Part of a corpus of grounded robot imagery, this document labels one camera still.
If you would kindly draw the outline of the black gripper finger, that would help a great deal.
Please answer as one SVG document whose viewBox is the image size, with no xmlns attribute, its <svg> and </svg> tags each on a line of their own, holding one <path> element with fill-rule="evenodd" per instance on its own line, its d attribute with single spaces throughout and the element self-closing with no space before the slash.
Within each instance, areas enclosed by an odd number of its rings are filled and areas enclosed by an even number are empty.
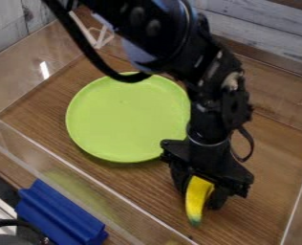
<svg viewBox="0 0 302 245">
<path fill-rule="evenodd" d="M 208 210 L 219 210 L 226 204 L 227 199 L 231 196 L 231 191 L 227 187 L 216 186 L 211 192 L 206 207 Z"/>
<path fill-rule="evenodd" d="M 179 163 L 172 163 L 170 165 L 170 174 L 174 182 L 174 186 L 182 195 L 187 192 L 187 186 L 190 180 L 195 174 L 195 169 Z"/>
</svg>

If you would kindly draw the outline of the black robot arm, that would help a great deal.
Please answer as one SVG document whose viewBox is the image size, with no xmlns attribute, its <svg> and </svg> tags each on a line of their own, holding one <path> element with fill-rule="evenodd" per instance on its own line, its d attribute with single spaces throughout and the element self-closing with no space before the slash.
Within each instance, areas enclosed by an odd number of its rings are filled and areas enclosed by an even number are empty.
<svg viewBox="0 0 302 245">
<path fill-rule="evenodd" d="M 234 152 L 231 136 L 234 132 L 248 134 L 244 123 L 254 108 L 243 64 L 211 34 L 206 15 L 194 10 L 188 0 L 78 0 L 123 38 L 139 72 L 122 75 L 94 50 L 59 0 L 42 1 L 108 77 L 136 83 L 166 73 L 184 83 L 191 100 L 187 137 L 162 141 L 162 158 L 180 193 L 188 193 L 198 177 L 214 185 L 207 208 L 218 210 L 231 196 L 247 196 L 255 177 L 242 166 L 247 159 Z"/>
</svg>

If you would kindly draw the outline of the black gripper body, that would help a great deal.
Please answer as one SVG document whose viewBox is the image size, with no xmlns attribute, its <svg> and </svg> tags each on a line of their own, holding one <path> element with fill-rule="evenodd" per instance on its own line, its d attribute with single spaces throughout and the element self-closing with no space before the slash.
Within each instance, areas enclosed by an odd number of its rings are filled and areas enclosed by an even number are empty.
<svg viewBox="0 0 302 245">
<path fill-rule="evenodd" d="M 184 140 L 163 140 L 160 146 L 162 160 L 168 167 L 172 163 L 192 167 L 194 176 L 211 182 L 215 187 L 227 187 L 231 195 L 248 196 L 255 176 L 234 156 L 231 137 L 211 145 L 200 144 L 190 137 Z"/>
</svg>

